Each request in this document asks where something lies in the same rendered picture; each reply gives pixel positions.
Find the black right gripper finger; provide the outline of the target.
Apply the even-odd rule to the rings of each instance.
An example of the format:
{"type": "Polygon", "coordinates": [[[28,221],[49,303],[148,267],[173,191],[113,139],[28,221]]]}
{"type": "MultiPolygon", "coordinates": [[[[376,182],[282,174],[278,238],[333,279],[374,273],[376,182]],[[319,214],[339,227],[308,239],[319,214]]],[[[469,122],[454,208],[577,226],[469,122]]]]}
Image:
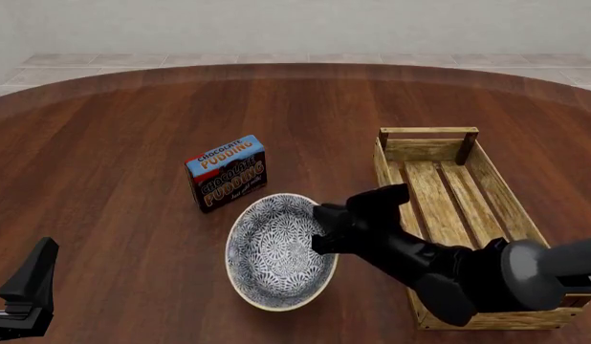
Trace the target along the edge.
{"type": "Polygon", "coordinates": [[[315,234],[311,239],[311,249],[319,255],[343,254],[346,251],[345,237],[342,234],[315,234]]]}
{"type": "Polygon", "coordinates": [[[325,234],[342,231],[352,225],[351,214],[345,205],[329,203],[315,205],[313,214],[325,234]]]}

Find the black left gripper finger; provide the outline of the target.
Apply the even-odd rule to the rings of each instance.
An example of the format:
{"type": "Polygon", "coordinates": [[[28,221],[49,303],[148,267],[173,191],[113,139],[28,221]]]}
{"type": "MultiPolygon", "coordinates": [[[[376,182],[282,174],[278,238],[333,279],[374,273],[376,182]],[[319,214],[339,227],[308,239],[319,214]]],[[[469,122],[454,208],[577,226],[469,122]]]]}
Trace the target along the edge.
{"type": "Polygon", "coordinates": [[[33,309],[54,311],[53,279],[59,245],[43,237],[22,266],[0,287],[6,314],[26,314],[33,309]]]}

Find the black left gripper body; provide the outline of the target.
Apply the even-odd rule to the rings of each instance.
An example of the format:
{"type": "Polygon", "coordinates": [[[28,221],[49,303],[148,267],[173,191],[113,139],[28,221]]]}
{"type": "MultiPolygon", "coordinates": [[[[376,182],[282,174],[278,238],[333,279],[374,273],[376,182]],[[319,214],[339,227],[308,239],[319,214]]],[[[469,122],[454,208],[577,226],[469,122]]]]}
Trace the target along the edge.
{"type": "Polygon", "coordinates": [[[41,307],[8,306],[0,311],[0,339],[42,337],[54,315],[41,307]]]}

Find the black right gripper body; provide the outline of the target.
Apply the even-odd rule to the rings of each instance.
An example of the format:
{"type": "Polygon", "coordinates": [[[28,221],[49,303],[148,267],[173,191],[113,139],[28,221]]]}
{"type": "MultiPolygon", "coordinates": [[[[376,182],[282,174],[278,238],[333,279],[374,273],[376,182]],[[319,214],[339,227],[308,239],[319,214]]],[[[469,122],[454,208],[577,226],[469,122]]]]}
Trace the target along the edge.
{"type": "Polygon", "coordinates": [[[342,254],[360,257],[401,257],[401,213],[398,209],[372,214],[347,211],[348,227],[342,254]]]}

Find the black white patterned bowl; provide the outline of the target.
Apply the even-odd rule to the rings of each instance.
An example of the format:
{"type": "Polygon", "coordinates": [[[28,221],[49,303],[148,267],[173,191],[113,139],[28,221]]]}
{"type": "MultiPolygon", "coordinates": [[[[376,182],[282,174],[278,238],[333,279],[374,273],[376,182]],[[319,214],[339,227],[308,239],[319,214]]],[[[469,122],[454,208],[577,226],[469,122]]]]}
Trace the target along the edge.
{"type": "Polygon", "coordinates": [[[314,200],[280,193],[249,205],[226,242],[225,266],[234,290],[266,312],[290,312],[315,300],[336,271],[337,254],[317,254],[312,237],[325,234],[314,200]]]}

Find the wooden slat tray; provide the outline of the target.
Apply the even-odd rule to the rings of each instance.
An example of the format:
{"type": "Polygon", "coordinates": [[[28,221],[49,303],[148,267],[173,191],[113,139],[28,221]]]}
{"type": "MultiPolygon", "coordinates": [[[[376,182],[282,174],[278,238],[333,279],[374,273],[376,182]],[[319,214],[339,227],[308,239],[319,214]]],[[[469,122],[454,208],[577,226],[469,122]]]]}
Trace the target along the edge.
{"type": "Polygon", "coordinates": [[[378,183],[408,183],[408,233],[447,246],[490,240],[547,242],[476,141],[477,128],[381,128],[373,154],[378,183]]]}

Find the chocolate pudding box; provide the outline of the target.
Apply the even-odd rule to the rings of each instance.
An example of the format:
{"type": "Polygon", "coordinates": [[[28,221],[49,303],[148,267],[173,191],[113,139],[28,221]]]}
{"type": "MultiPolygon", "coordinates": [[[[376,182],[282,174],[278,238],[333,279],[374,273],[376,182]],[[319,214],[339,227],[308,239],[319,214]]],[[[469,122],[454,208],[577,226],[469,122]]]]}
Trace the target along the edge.
{"type": "Polygon", "coordinates": [[[265,147],[248,135],[185,162],[195,203],[208,214],[267,185],[265,147]]]}

